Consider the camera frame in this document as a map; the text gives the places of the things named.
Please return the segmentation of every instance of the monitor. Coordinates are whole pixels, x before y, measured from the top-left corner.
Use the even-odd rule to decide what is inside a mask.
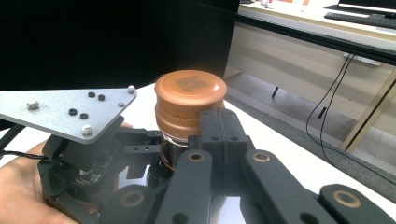
[[[396,0],[340,0],[337,8],[396,19]]]

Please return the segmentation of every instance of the cylindrical container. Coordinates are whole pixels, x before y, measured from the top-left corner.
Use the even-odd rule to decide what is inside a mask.
[[[227,86],[210,73],[182,70],[160,77],[155,92],[155,117],[167,142],[162,161],[173,167],[187,146],[188,136],[200,134],[200,113],[212,107],[224,107]]]

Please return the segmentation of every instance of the white table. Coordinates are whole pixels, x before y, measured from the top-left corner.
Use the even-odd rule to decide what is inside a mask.
[[[320,6],[308,6],[274,1],[269,8],[260,2],[251,5],[240,5],[238,13],[258,20],[269,21],[319,35],[329,35],[355,43],[374,46],[380,49],[396,50],[396,31],[357,23],[325,19],[327,12],[362,16],[350,12],[340,12],[324,8],[338,1],[321,1]]]
[[[125,122],[133,124],[135,128],[158,130],[154,114],[155,102],[154,85],[138,89],[137,98],[122,113],[125,117]],[[338,183],[350,186],[364,194],[396,220],[396,204],[333,168],[325,161],[294,144],[280,133],[275,132],[235,106],[227,102],[225,105],[237,114],[246,134],[251,137],[255,147],[274,153],[305,188],[319,193],[320,188],[324,185]],[[3,136],[4,133],[5,131],[0,132],[0,136]],[[26,151],[49,136],[48,133],[26,128],[7,146],[6,150]],[[5,156],[0,160],[0,166],[11,159],[12,157]],[[145,181],[138,180],[134,182],[144,184]],[[219,224],[222,223],[245,223],[239,211],[238,198],[229,198],[227,200],[219,217]]]

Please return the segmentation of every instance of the finger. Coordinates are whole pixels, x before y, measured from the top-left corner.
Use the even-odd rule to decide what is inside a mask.
[[[133,128],[134,126],[132,126],[132,124],[129,123],[122,123],[121,124],[121,128]]]

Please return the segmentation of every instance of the jar lid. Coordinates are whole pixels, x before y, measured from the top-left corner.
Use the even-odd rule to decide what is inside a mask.
[[[155,116],[161,131],[173,140],[187,142],[200,134],[200,114],[224,107],[225,82],[210,73],[183,70],[169,73],[155,83]]]
[[[221,78],[195,70],[166,74],[155,85],[157,95],[175,105],[209,105],[222,99],[226,91]]]

